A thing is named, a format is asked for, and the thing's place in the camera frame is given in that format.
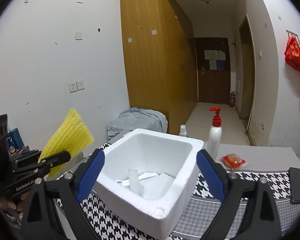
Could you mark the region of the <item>person's left hand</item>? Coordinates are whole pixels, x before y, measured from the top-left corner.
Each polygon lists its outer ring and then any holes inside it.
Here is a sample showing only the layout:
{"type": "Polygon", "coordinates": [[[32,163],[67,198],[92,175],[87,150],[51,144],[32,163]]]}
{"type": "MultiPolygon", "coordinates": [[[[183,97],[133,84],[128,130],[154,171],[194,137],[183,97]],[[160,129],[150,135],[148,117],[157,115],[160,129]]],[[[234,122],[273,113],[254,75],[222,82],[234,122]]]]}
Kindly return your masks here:
{"type": "Polygon", "coordinates": [[[17,211],[19,218],[22,219],[24,215],[25,206],[29,198],[29,193],[30,192],[28,191],[22,194],[20,198],[21,202],[19,202],[18,204],[15,204],[14,202],[7,200],[6,198],[0,197],[0,209],[6,211],[8,209],[15,210],[17,211]]]}

